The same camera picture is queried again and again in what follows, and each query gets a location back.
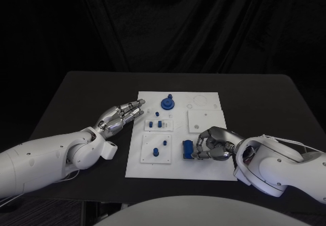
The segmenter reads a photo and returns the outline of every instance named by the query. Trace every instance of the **black table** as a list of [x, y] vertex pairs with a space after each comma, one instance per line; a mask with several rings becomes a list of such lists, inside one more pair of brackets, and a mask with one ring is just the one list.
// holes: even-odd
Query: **black table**
[[[102, 112], [137, 99], [138, 91], [217, 92], [227, 129], [243, 137], [266, 134], [324, 148], [326, 135], [285, 75], [69, 72], [30, 139], [93, 126]], [[26, 194], [88, 201], [138, 203], [174, 195], [236, 199], [277, 211], [326, 213], [326, 205], [288, 187], [279, 198], [233, 181], [125, 178], [132, 123], [111, 137], [112, 160], [99, 158], [77, 177]]]

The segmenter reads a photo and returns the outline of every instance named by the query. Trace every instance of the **black curtain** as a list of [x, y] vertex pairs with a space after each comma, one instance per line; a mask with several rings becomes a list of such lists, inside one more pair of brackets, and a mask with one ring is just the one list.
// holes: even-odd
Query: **black curtain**
[[282, 73], [326, 128], [323, 0], [1, 4], [1, 149], [28, 138], [70, 70]]

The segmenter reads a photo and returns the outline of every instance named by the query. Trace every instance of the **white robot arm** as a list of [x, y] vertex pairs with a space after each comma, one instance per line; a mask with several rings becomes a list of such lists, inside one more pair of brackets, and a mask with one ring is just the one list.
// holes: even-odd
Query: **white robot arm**
[[[203, 139], [209, 151], [202, 151]], [[212, 127], [199, 135], [191, 157], [223, 161], [232, 154], [238, 164], [233, 175], [246, 185], [275, 197], [287, 186], [294, 186], [326, 204], [326, 153], [315, 150], [300, 154], [272, 137], [243, 139], [229, 130]]]
[[125, 123], [142, 115], [144, 100], [114, 106], [93, 127], [80, 132], [27, 141], [0, 153], [0, 198], [47, 186], [76, 170], [89, 168], [99, 156], [109, 160], [116, 146], [105, 141]]

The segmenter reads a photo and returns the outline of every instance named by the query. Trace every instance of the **small blue piece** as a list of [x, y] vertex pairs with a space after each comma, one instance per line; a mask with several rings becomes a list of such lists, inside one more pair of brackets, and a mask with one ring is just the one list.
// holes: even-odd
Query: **small blue piece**
[[191, 153], [193, 153], [193, 143], [190, 140], [184, 140], [183, 141], [183, 158], [193, 159]]
[[154, 148], [154, 150], [152, 150], [152, 156], [154, 156], [154, 157], [158, 156], [158, 149], [157, 149], [157, 148]]
[[174, 107], [174, 101], [171, 99], [171, 94], [168, 94], [167, 98], [161, 100], [161, 108], [164, 110], [171, 110]]

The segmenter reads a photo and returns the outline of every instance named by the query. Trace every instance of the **white mounting plate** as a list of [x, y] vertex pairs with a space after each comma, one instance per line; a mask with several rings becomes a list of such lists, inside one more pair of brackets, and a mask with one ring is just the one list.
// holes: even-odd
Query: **white mounting plate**
[[[158, 149], [158, 156], [152, 156], [152, 149]], [[170, 134], [144, 134], [141, 146], [141, 163], [171, 163], [171, 135]]]
[[[167, 98], [168, 94], [173, 95], [174, 108], [164, 110], [161, 108], [161, 100]], [[197, 142], [197, 134], [189, 133], [187, 111], [220, 110], [217, 93], [138, 92], [138, 99], [141, 98], [145, 100], [145, 104], [141, 106], [144, 114], [134, 120], [125, 177], [236, 181], [232, 175], [232, 158], [226, 161], [183, 159], [181, 142], [191, 140], [193, 148], [196, 148]], [[173, 131], [144, 131], [144, 122], [151, 119], [173, 120]], [[171, 135], [171, 164], [140, 162], [144, 134]]]
[[202, 133], [212, 126], [226, 128], [222, 111], [189, 110], [187, 111], [189, 133]]
[[151, 120], [144, 121], [144, 131], [173, 131], [173, 120]]

